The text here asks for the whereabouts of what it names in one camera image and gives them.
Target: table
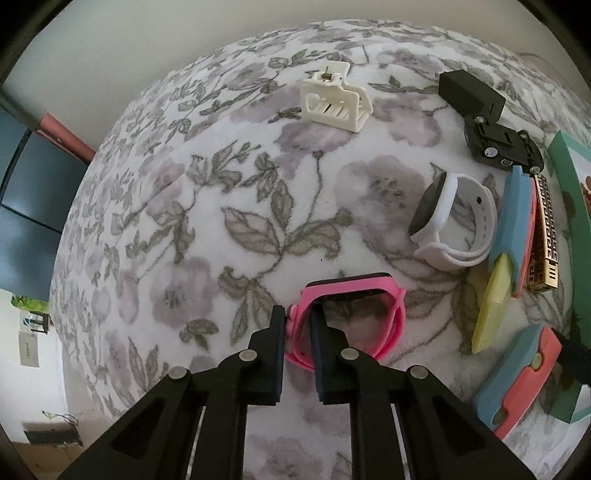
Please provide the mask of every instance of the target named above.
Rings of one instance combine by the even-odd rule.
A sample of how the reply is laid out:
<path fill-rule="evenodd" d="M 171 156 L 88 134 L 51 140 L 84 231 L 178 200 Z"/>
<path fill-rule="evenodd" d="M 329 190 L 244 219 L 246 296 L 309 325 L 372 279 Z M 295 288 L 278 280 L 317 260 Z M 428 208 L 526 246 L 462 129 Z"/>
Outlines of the table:
<path fill-rule="evenodd" d="M 374 114 L 353 134 L 301 120 L 298 85 L 348 61 Z M 440 170 L 471 175 L 500 203 L 505 173 L 471 159 L 437 76 L 464 68 L 506 98 L 502 123 L 548 145 L 564 129 L 589 145 L 588 106 L 496 45 L 437 27 L 329 21 L 247 38 L 168 74 L 133 100 L 90 165 L 66 222 L 51 316 L 92 398 L 115 419 L 173 365 L 215 366 L 296 302 L 309 281 L 388 271 L 408 290 L 407 328 L 387 364 L 424 364 L 469 400 L 524 326 L 568 330 L 568 227 L 551 163 L 560 285 L 511 300 L 493 347 L 469 353 L 486 266 L 444 273 L 413 257 L 407 228 Z M 451 241 L 470 243 L 456 202 Z M 332 311 L 363 348 L 379 305 Z M 556 376 L 507 445 L 540 479 L 589 422 L 544 413 Z M 322 407 L 313 376 L 286 365 L 281 404 L 249 413 L 245 478 L 345 479 L 346 406 Z"/>

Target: watch face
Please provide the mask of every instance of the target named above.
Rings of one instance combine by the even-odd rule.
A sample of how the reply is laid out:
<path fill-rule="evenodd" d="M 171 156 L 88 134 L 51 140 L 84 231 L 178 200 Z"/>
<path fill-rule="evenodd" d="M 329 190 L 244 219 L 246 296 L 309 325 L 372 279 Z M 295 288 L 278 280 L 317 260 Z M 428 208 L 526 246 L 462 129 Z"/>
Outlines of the watch face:
<path fill-rule="evenodd" d="M 414 217 L 410 222 L 410 226 L 408 227 L 409 235 L 412 236 L 419 230 L 425 228 L 426 224 L 433 216 L 446 178 L 447 173 L 441 173 L 439 178 L 429 185 L 427 190 L 425 190 L 425 193 L 423 193 L 421 201 L 418 204 L 417 211 L 415 212 Z"/>

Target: green box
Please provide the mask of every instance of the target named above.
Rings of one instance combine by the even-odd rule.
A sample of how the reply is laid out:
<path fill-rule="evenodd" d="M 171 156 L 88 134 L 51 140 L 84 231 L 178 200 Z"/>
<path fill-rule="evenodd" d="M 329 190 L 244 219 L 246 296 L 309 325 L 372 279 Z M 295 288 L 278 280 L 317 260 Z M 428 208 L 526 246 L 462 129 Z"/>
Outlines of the green box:
<path fill-rule="evenodd" d="M 569 134 L 559 131 L 548 148 L 556 169 L 569 218 L 571 269 L 573 277 L 573 317 L 570 339 L 591 347 L 591 219 L 583 198 L 581 183 L 591 176 L 591 150 Z M 588 390 L 563 368 L 560 391 L 550 414 L 574 423 L 591 414 L 591 406 L 577 405 L 582 390 Z"/>

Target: pink smartwatch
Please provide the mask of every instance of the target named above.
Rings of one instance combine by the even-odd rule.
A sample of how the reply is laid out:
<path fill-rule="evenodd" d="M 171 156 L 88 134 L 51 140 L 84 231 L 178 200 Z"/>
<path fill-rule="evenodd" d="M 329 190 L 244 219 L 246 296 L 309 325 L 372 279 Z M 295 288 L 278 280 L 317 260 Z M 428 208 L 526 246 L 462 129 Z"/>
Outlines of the pink smartwatch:
<path fill-rule="evenodd" d="M 372 273 L 357 277 L 331 278 L 308 283 L 301 293 L 298 305 L 287 310 L 288 353 L 285 357 L 293 364 L 313 371 L 312 358 L 303 352 L 301 337 L 307 313 L 315 301 L 356 300 L 371 295 L 384 294 L 388 305 L 388 317 L 384 320 L 377 343 L 367 352 L 376 360 L 384 358 L 394 348 L 402 335 L 406 311 L 404 294 L 389 273 Z"/>

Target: pink watch strap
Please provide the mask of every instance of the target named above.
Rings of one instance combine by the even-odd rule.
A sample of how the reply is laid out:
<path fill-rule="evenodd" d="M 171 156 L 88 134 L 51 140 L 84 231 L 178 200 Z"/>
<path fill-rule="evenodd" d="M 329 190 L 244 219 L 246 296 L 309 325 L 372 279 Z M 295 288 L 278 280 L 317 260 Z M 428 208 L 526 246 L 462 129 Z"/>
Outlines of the pink watch strap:
<path fill-rule="evenodd" d="M 292 305 L 288 310 L 287 335 L 289 338 L 288 353 L 285 357 L 295 365 L 313 371 L 312 359 L 301 348 L 301 334 L 306 313 L 316 299 L 331 295 L 352 293 L 356 291 L 381 290 L 390 302 L 388 317 L 377 343 L 368 354 L 376 360 L 384 358 L 398 342 L 402 335 L 406 321 L 404 295 L 406 290 L 399 288 L 390 276 L 361 278 L 349 281 L 338 281 L 306 287 L 302 292 L 298 305 Z"/>

